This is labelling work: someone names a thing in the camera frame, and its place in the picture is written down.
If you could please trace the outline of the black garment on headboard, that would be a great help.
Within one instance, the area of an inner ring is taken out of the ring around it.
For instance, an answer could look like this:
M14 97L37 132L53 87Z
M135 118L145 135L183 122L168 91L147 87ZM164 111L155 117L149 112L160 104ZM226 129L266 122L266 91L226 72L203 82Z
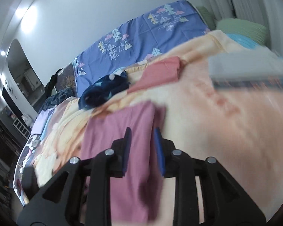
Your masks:
M52 90L54 89L55 84L58 80L58 73L62 71L62 68L56 71L54 75L51 76L50 81L46 84L44 93L46 98L49 98L52 95Z

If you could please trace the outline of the light blue pillow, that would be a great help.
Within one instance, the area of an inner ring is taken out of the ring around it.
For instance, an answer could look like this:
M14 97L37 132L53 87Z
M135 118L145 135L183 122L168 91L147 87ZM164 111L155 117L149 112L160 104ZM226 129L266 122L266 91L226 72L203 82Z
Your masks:
M247 49L252 50L256 48L257 46L259 46L258 43L256 43L255 41L253 41L251 38L247 36L243 36L240 34L227 34L227 36L231 38L233 41L235 41L236 43L240 44L241 46Z

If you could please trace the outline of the lilac folded cloth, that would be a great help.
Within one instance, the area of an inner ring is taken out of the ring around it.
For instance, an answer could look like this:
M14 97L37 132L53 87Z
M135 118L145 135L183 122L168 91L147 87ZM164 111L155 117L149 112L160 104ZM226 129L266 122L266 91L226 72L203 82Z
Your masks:
M40 114L37 116L34 125L32 126L31 134L40 135L43 132L44 126L47 122L48 116L50 113L54 111L54 108L50 108L47 110L42 110Z

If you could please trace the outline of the pink long-sleeve shirt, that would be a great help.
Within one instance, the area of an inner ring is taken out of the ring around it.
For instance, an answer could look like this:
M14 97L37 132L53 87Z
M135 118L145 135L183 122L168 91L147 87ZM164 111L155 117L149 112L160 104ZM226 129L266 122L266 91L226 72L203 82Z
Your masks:
M165 107L150 101L89 120L81 145L82 160L110 148L114 140L123 138L126 128L132 131L127 172L122 179L112 178L110 182L113 222L148 223L156 219L162 177L152 134L164 120Z

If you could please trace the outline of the blue tree-print pillow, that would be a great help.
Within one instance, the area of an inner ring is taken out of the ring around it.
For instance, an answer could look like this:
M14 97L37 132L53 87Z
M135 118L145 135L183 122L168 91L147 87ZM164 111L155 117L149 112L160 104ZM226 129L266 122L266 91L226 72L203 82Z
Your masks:
M208 31L188 1L168 3L125 22L73 60L77 96L105 75L167 53Z

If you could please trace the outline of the dark teal knitted blanket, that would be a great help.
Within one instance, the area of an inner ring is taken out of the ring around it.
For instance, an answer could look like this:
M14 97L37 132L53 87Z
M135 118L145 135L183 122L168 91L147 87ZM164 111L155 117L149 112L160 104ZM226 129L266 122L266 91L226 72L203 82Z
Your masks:
M70 87L67 87L67 88L59 91L55 95L52 95L52 96L50 96L46 99L44 104L41 106L39 113L41 111L46 111L50 108L53 108L56 105L61 104L63 101L65 101L66 99L68 99L71 96L74 96L74 93L73 93L73 90Z

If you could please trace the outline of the dark autumn-print pillow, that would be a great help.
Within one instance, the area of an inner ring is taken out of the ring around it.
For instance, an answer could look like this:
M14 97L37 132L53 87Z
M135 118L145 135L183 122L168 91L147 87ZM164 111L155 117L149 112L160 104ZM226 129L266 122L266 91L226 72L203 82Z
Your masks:
M77 96L77 86L75 83L75 74L73 70L72 63L68 64L61 71L58 72L57 83L55 84L56 92L69 87L74 96Z

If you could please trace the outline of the folded salmon garment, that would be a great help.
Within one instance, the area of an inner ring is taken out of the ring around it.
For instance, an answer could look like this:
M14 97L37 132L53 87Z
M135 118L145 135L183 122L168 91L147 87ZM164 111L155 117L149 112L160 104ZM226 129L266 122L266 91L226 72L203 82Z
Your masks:
M182 63L179 57L171 57L146 67L141 78L129 87L128 93L146 90L167 83L177 82Z

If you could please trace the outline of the green pillow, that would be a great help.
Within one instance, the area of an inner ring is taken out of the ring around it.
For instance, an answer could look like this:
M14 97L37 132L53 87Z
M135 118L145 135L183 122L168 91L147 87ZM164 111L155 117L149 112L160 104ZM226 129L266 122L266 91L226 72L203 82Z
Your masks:
M254 22L237 18L227 18L217 22L216 29L221 30L225 34L246 36L259 45L266 45L267 43L267 27Z

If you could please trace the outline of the navy star fleece garment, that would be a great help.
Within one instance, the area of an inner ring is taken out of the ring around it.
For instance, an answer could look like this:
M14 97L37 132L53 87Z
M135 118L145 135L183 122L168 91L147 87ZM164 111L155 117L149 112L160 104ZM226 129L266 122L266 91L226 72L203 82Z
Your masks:
M127 90L129 86L125 70L118 74L106 75L84 90L78 100L78 108L89 110L99 107L117 93Z

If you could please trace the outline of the stack of folded clothes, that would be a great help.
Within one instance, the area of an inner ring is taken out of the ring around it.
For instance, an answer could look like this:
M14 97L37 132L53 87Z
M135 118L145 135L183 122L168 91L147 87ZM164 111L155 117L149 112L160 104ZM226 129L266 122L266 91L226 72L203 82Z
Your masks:
M208 75L216 89L283 90L283 60L269 53L252 50L210 57Z

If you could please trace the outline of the white pleated curtain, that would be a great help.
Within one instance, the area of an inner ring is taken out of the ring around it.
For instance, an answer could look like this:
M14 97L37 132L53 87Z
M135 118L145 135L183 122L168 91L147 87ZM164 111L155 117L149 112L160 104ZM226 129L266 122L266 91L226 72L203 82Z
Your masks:
M283 14L283 0L202 0L216 20L237 18L269 27Z

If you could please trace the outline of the peach fleece blanket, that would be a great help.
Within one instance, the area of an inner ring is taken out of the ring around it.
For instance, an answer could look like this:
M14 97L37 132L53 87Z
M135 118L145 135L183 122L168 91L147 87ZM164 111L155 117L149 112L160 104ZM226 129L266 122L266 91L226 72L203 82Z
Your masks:
M222 31L212 31L149 63L126 69L132 86L140 80L147 66L179 57L182 68L177 82L133 93L128 93L127 89L89 110L78 108L78 98L65 101L63 115L58 121L50 121L52 131L41 143L41 152L32 166L39 187L70 158L80 158L90 119L150 101L165 107L164 124L159 128L164 139L171 140L177 149L192 158L215 157L264 213L265 225L277 224L283 216L283 90L216 89L208 75L210 57L245 51L252 50ZM276 56L266 47L257 47L254 51ZM111 225L173 225L176 179L161 177L162 190L155 220L128 223L113 222L111 218Z

